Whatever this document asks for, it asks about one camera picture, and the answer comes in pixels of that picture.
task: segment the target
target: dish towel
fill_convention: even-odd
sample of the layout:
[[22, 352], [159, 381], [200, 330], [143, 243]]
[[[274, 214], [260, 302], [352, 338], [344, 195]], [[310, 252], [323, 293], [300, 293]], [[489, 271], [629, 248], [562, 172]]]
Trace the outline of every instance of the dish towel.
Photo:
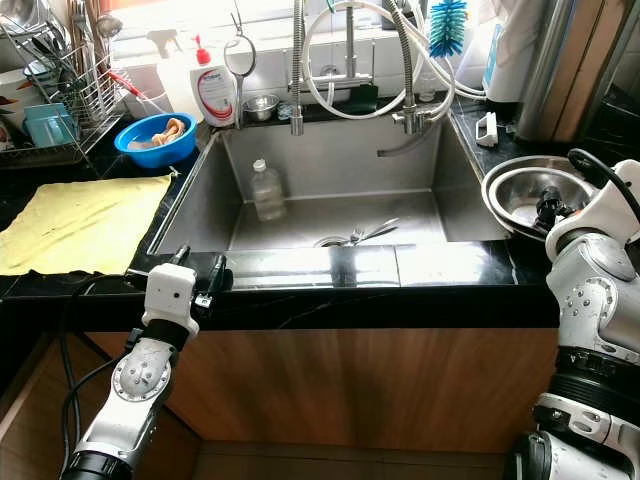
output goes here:
[[0, 275], [124, 273], [171, 176], [52, 183], [0, 232]]

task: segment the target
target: clear plastic bottle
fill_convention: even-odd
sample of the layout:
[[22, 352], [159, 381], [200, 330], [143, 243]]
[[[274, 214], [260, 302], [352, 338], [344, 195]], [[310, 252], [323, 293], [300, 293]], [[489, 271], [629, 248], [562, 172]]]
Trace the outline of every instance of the clear plastic bottle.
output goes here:
[[255, 175], [251, 180], [251, 187], [258, 219], [267, 222], [283, 217], [286, 209], [278, 172], [267, 168], [263, 159], [253, 162], [253, 170]]

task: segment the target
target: blue container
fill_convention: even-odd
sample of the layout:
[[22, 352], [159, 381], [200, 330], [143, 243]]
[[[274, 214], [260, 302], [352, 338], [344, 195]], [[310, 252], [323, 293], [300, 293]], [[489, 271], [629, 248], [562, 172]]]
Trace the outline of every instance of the blue container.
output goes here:
[[[132, 150], [131, 142], [150, 142], [151, 137], [167, 127], [170, 118], [177, 118], [185, 125], [184, 133], [171, 143], [144, 150]], [[178, 163], [191, 154], [196, 146], [196, 119], [186, 113], [162, 113], [143, 118], [122, 130], [114, 145], [143, 168], [166, 167]]]

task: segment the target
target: blue brush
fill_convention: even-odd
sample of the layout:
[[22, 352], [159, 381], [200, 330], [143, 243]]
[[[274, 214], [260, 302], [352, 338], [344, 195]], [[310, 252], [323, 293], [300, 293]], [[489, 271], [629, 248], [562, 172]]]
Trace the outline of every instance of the blue brush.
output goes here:
[[432, 57], [462, 53], [466, 7], [467, 2], [457, 0], [442, 0], [431, 7], [429, 54]]

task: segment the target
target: sink basin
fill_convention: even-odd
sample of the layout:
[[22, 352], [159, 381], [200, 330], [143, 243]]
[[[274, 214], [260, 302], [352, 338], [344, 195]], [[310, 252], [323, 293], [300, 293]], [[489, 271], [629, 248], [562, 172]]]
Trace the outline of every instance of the sink basin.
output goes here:
[[[446, 118], [415, 148], [389, 117], [217, 132], [190, 173], [150, 253], [309, 248], [398, 217], [398, 228], [362, 245], [498, 240], [508, 233], [484, 206], [480, 182]], [[251, 199], [252, 163], [280, 173], [287, 215], [261, 223]]]

